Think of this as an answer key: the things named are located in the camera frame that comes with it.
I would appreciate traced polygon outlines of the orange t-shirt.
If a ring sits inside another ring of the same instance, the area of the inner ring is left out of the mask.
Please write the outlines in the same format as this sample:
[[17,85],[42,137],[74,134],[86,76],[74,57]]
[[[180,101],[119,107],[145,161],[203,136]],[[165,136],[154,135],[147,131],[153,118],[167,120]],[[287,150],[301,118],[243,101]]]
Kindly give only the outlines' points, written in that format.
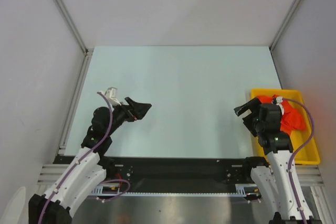
[[[257,98],[261,103],[272,103],[273,96],[260,95],[257,96]],[[283,99],[282,105],[285,109],[285,113],[282,115],[280,130],[289,135],[291,135],[292,131],[304,131],[306,129],[306,124],[300,112],[285,99]]]

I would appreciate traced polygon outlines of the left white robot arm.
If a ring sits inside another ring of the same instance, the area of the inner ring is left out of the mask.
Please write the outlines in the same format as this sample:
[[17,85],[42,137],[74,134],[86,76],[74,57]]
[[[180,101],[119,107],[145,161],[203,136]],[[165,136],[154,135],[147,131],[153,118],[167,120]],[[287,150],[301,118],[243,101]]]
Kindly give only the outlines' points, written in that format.
[[102,96],[107,106],[94,110],[91,124],[80,149],[66,170],[42,195],[34,194],[28,203],[29,223],[72,223],[85,199],[101,183],[130,183],[117,178],[117,168],[105,153],[111,135],[124,122],[141,120],[152,107],[126,97],[126,104]]

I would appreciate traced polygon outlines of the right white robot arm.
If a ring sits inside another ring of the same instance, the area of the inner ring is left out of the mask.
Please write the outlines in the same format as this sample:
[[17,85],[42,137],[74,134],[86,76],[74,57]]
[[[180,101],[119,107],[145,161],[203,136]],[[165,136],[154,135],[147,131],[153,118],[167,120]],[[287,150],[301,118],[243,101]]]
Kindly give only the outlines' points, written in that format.
[[270,103],[253,98],[234,109],[237,116],[247,110],[243,124],[258,138],[264,157],[247,157],[242,169],[243,179],[255,183],[272,216],[270,223],[319,223],[302,192],[295,166],[297,154],[289,134],[281,130],[285,114],[283,98]]

